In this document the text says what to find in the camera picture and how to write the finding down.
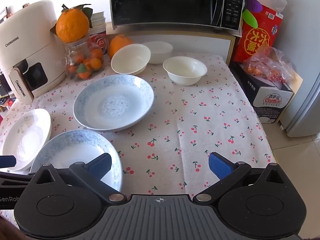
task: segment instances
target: refrigerator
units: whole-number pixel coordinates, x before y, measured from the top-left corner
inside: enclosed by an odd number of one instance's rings
[[[273,46],[303,82],[280,118],[289,137],[320,133],[320,0],[287,0]]]

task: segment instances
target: ceramic bowl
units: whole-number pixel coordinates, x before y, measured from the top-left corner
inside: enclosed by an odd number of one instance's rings
[[[142,44],[130,44],[118,50],[111,60],[111,67],[118,74],[138,75],[147,66],[150,49]]]
[[[98,20],[98,19],[102,19],[102,18],[104,18],[104,12],[93,13],[92,16],[91,16],[91,20],[92,21],[95,21],[95,20]]]
[[[143,45],[147,46],[151,51],[150,64],[162,64],[166,59],[171,57],[173,46],[164,41],[150,41]]]
[[[154,93],[145,80],[113,75],[85,87],[73,105],[75,119],[99,132],[126,129],[139,122],[153,104]]]
[[[106,24],[104,25],[101,25],[101,26],[97,26],[97,27],[93,27],[93,28],[90,28],[88,33],[89,35],[95,35],[95,34],[101,34],[103,32],[106,32]]]
[[[106,24],[106,19],[105,19],[105,17],[97,18],[96,20],[91,20],[91,24],[92,24],[93,28],[101,26],[101,25],[105,25]]]
[[[184,86],[197,83],[208,71],[205,64],[191,57],[171,57],[163,62],[163,68],[172,81]]]
[[[31,164],[51,135],[51,117],[45,109],[34,109],[11,127],[3,146],[3,155],[14,155],[17,164],[10,171],[23,171]]]
[[[112,165],[101,181],[121,191],[122,166],[116,149],[106,138],[89,130],[67,131],[52,138],[40,150],[30,172],[37,172],[46,163],[57,169],[68,168],[75,162],[88,163],[103,153],[110,154]]]

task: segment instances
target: black microwave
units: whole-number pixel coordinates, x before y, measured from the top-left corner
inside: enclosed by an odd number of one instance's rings
[[[110,0],[113,26],[146,23],[238,30],[244,0]]]

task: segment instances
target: white plate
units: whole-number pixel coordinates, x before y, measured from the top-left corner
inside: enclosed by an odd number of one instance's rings
[[[75,100],[73,114],[81,125],[91,130],[120,131],[139,122],[153,100],[153,90],[145,80],[132,75],[113,75],[85,87]]]
[[[22,117],[10,129],[3,145],[3,155],[14,155],[17,164],[10,171],[23,171],[31,164],[50,139],[51,117],[45,109],[34,109]]]
[[[118,74],[138,75],[147,66],[150,49],[142,44],[130,44],[119,49],[111,59],[111,68]]]
[[[103,153],[112,159],[110,171],[101,179],[117,191],[122,186],[122,166],[117,151],[103,136],[88,130],[72,130],[52,138],[39,152],[30,172],[51,163],[55,168],[68,168],[75,162],[88,163]]]

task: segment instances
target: tablecloth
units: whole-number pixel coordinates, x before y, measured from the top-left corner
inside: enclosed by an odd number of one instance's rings
[[[155,93],[151,111],[126,130],[101,133],[121,158],[122,193],[126,195],[199,193],[218,181],[208,167],[212,151],[253,167],[275,161],[252,106],[222,57],[182,55],[202,61],[207,74],[195,85],[185,87],[172,82],[162,65],[148,65],[140,77]],[[76,96],[90,83],[111,74],[115,73],[107,61],[106,69],[91,80],[66,79],[31,105],[16,102],[1,123],[0,144],[13,123],[34,108],[50,113],[51,138],[82,129],[72,111]]]

